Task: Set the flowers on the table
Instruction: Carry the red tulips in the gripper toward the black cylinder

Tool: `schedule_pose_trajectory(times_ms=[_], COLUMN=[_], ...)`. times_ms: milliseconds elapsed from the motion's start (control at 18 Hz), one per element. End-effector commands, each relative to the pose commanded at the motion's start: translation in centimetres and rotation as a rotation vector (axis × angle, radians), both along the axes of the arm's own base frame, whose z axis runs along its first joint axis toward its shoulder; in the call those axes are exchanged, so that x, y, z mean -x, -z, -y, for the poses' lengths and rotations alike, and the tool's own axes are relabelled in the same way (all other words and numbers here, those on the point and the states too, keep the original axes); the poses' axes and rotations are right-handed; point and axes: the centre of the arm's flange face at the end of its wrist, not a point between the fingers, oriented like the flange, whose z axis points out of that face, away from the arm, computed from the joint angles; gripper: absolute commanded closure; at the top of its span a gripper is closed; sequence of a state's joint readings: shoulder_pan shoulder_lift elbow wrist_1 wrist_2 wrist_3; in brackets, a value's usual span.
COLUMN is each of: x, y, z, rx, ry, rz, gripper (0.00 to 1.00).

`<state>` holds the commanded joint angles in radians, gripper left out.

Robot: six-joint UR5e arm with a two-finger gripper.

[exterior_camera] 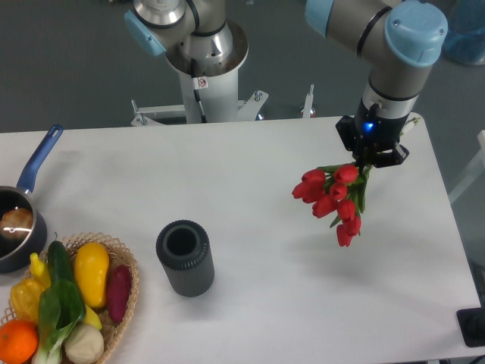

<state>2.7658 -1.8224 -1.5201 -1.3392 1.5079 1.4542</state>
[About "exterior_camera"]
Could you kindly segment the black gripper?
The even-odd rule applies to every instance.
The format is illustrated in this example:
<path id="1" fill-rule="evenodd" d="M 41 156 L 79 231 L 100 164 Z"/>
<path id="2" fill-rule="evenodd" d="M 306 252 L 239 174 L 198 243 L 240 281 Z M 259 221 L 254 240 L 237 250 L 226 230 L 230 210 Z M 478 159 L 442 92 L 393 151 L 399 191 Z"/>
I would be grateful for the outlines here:
<path id="1" fill-rule="evenodd" d="M 382 102 L 365 103 L 362 99 L 355 120 L 344 115 L 335 127 L 344 148 L 355 158 L 356 126 L 358 133 L 364 138 L 365 146 L 377 147 L 379 153 L 375 156 L 373 166 L 387 168 L 401 165 L 409 156 L 409 151 L 398 144 L 407 119 L 408 114 L 388 112 Z"/>

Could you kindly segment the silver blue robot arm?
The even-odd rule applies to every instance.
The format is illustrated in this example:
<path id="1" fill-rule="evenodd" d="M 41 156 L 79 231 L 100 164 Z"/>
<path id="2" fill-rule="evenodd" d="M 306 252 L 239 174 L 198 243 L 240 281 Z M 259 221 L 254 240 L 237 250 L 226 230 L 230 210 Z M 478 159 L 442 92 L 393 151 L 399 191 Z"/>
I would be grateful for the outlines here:
<path id="1" fill-rule="evenodd" d="M 402 164 L 400 134 L 446 38 L 446 17 L 418 1 L 309 1 L 308 25 L 372 66 L 354 116 L 336 129 L 358 168 Z M 238 70 L 249 46 L 223 1 L 136 1 L 124 23 L 150 55 L 179 74 L 186 120 L 238 121 Z"/>

